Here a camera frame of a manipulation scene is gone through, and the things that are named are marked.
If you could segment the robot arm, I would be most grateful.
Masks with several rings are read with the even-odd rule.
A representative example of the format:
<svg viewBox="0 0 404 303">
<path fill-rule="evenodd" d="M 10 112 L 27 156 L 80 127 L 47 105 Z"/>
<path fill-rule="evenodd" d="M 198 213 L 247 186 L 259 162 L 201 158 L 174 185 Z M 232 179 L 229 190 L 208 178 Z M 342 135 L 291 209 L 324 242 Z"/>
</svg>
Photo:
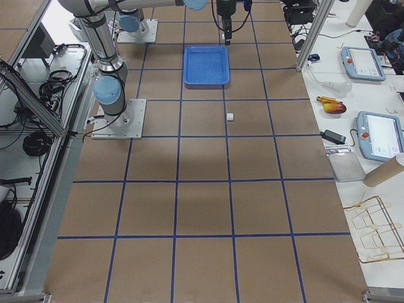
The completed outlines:
<svg viewBox="0 0 404 303">
<path fill-rule="evenodd" d="M 78 18 L 84 33 L 90 43 L 92 51 L 97 55 L 98 68 L 103 73 L 113 73 L 120 70 L 123 60 L 117 54 L 116 46 L 107 26 L 105 12 L 133 15 L 143 8 L 185 6 L 191 10 L 203 9 L 206 1 L 60 1 L 63 8 Z"/>
<path fill-rule="evenodd" d="M 131 35 L 144 36 L 149 32 L 149 26 L 141 8 L 120 9 L 119 26 Z"/>
</svg>

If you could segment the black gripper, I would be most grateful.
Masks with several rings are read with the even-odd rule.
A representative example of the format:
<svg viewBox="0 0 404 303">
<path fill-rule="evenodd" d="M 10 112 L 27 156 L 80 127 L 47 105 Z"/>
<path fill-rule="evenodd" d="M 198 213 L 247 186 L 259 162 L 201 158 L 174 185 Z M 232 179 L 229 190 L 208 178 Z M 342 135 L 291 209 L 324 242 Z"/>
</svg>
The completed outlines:
<svg viewBox="0 0 404 303">
<path fill-rule="evenodd" d="M 216 2 L 217 15 L 222 19 L 221 30 L 224 30 L 225 45 L 230 45 L 232 40 L 232 15 L 236 12 L 236 1 L 218 0 Z"/>
</svg>

